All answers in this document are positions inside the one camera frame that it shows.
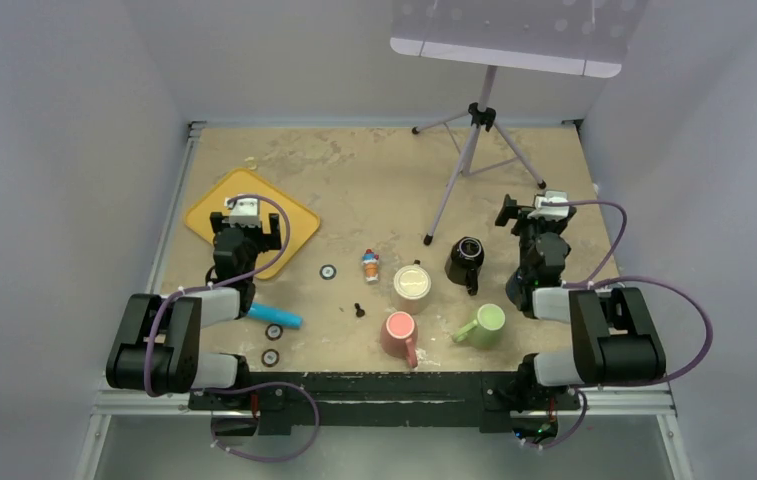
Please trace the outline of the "dark blue mug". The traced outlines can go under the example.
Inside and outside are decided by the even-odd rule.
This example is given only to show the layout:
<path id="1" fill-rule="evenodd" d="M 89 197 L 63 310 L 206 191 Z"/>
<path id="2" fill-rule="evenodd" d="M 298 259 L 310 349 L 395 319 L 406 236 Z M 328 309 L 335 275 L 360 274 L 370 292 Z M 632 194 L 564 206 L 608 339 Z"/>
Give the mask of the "dark blue mug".
<path id="1" fill-rule="evenodd" d="M 452 283 L 464 286 L 468 295 L 476 296 L 484 257 L 481 241 L 465 236 L 452 246 L 445 263 L 445 274 Z"/>

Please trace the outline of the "green mug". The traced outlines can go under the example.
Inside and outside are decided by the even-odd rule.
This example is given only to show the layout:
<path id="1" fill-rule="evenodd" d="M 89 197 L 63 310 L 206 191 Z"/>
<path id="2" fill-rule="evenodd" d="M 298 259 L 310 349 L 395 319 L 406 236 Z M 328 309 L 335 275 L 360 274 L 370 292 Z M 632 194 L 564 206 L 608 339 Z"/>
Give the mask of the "green mug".
<path id="1" fill-rule="evenodd" d="M 452 341 L 488 350 L 499 342 L 505 324 L 506 316 L 501 307 L 492 303 L 484 304 L 475 311 L 467 324 L 452 335 Z"/>

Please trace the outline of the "cream enamel mug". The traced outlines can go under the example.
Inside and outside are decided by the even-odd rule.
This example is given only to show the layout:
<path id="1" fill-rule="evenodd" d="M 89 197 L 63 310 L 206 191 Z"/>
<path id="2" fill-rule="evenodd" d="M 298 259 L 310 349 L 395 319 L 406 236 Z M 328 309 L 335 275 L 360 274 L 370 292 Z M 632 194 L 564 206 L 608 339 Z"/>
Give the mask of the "cream enamel mug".
<path id="1" fill-rule="evenodd" d="M 419 260 L 398 269 L 393 277 L 392 301 L 398 311 L 420 314 L 428 305 L 432 279 Z"/>

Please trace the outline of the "pink mug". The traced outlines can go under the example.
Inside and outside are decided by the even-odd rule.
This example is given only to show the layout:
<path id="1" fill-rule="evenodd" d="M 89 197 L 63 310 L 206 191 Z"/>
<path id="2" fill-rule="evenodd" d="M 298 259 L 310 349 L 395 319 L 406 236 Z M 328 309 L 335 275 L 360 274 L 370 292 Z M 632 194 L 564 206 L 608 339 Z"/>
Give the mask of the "pink mug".
<path id="1" fill-rule="evenodd" d="M 380 330 L 380 346 L 387 354 L 404 359 L 411 369 L 418 367 L 416 354 L 417 325 L 414 318 L 403 311 L 390 314 Z"/>

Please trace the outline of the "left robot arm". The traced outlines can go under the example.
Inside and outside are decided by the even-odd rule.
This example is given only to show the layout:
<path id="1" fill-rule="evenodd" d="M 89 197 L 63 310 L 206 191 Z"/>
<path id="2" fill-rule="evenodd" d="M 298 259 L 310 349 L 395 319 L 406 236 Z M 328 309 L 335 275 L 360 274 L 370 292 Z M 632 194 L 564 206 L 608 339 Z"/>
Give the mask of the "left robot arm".
<path id="1" fill-rule="evenodd" d="M 168 296 L 130 296 L 108 355 L 107 383 L 152 397 L 212 388 L 226 408 L 246 405 L 252 382 L 240 374 L 247 368 L 244 358 L 202 353 L 200 334 L 206 326 L 248 314 L 256 292 L 254 278 L 263 270 L 258 258 L 269 251 L 283 253 L 289 236 L 281 228 L 288 222 L 278 214 L 262 221 L 212 213 L 213 265 L 204 285 Z"/>

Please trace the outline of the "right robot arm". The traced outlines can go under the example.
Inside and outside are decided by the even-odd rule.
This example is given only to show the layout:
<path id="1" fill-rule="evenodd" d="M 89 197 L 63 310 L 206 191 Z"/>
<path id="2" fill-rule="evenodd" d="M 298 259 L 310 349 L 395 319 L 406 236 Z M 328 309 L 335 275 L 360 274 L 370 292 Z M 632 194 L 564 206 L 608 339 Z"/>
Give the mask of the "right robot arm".
<path id="1" fill-rule="evenodd" d="M 645 299 L 634 287 L 593 290 L 562 280 L 571 253 L 562 234 L 576 213 L 562 193 L 538 194 L 531 206 L 510 196 L 495 223 L 510 226 L 519 264 L 506 282 L 511 303 L 526 317 L 563 323 L 569 347 L 527 355 L 515 381 L 518 399 L 538 407 L 555 387 L 644 383 L 660 379 L 666 357 Z"/>

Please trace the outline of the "round token near tray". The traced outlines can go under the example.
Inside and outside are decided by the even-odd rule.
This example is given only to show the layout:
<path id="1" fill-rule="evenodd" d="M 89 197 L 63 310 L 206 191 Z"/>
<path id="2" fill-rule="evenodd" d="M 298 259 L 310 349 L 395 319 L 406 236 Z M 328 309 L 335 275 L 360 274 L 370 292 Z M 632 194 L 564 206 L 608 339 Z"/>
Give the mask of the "round token near tray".
<path id="1" fill-rule="evenodd" d="M 333 279 L 337 274 L 337 269 L 334 265 L 331 264 L 325 264 L 320 268 L 320 277 L 323 280 L 330 280 Z"/>

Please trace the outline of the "blue toy microphone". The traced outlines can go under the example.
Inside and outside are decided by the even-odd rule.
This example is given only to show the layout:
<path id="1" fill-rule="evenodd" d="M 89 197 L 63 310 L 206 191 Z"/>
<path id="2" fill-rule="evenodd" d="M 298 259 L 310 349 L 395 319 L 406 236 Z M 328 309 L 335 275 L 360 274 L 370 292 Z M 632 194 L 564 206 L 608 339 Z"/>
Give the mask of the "blue toy microphone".
<path id="1" fill-rule="evenodd" d="M 303 324 L 303 319 L 299 315 L 260 303 L 254 303 L 248 310 L 247 316 L 284 328 L 300 329 Z"/>

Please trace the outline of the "round token upper front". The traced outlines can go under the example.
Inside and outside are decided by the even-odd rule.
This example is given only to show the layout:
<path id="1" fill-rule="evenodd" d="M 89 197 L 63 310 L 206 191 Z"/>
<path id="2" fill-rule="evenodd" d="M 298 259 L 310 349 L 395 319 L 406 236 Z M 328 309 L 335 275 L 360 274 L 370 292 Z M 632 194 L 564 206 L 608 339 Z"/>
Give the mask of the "round token upper front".
<path id="1" fill-rule="evenodd" d="M 265 336 L 270 341 L 279 340 L 283 335 L 283 327 L 278 324 L 270 324 L 265 330 Z"/>

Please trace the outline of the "ice cream cone toy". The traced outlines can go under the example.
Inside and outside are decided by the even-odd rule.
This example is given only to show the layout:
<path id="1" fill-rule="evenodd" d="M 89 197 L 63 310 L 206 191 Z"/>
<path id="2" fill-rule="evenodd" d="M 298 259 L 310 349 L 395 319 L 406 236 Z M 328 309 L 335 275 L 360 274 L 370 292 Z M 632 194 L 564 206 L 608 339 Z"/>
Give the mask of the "ice cream cone toy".
<path id="1" fill-rule="evenodd" d="M 379 281 L 380 256 L 372 249 L 366 249 L 362 256 L 364 279 L 373 284 Z"/>

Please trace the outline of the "white tripod stand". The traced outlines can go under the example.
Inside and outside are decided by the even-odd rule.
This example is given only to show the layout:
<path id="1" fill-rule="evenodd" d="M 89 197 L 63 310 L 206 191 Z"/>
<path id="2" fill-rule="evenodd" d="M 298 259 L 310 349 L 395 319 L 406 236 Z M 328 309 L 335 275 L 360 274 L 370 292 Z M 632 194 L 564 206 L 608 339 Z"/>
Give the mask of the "white tripod stand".
<path id="1" fill-rule="evenodd" d="M 439 222 L 441 220 L 441 217 L 446 208 L 447 202 L 455 186 L 455 183 L 457 182 L 457 179 L 461 176 L 468 177 L 468 176 L 472 176 L 478 173 L 487 172 L 489 170 L 494 170 L 494 169 L 509 165 L 514 162 L 520 162 L 524 166 L 526 171 L 532 176 L 539 190 L 545 190 L 547 188 L 547 183 L 544 180 L 544 178 L 532 166 L 526 154 L 522 151 L 519 145 L 513 140 L 513 138 L 507 132 L 507 129 L 504 128 L 498 122 L 497 112 L 491 106 L 490 97 L 491 97 L 492 90 L 495 84 L 497 71 L 498 71 L 497 66 L 495 65 L 487 66 L 484 80 L 483 80 L 483 85 L 482 85 L 478 100 L 476 102 L 470 103 L 466 111 L 438 120 L 436 122 L 432 122 L 430 124 L 417 125 L 411 128 L 411 133 L 413 135 L 419 135 L 426 130 L 442 125 L 450 133 L 450 129 L 449 129 L 450 122 L 464 118 L 464 117 L 470 118 L 469 133 L 462 147 L 458 145 L 457 141 L 454 139 L 452 134 L 451 133 L 449 134 L 450 138 L 452 139 L 453 145 L 456 147 L 456 150 L 458 151 L 458 160 L 445 186 L 444 193 L 441 198 L 441 202 L 437 208 L 433 221 L 423 237 L 423 244 L 425 246 L 431 245 L 434 239 L 436 230 L 438 228 Z M 510 150 L 513 152 L 514 157 L 508 160 L 495 163 L 487 167 L 473 170 L 472 162 L 473 162 L 475 150 L 477 148 L 481 133 L 490 132 L 492 129 L 495 129 L 496 132 L 502 137 L 502 139 L 508 145 Z"/>

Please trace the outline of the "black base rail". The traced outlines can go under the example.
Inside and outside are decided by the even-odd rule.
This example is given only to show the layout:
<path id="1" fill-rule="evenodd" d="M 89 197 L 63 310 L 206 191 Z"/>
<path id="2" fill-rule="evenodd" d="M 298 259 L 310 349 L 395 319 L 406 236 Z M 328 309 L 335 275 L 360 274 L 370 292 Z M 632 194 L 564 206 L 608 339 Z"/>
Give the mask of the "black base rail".
<path id="1" fill-rule="evenodd" d="M 243 394 L 193 394 L 192 411 L 245 411 L 262 435 L 294 426 L 475 427 L 482 433 L 516 428 L 515 413 L 543 416 L 580 410 L 563 387 L 542 387 L 519 371 L 254 372 Z"/>

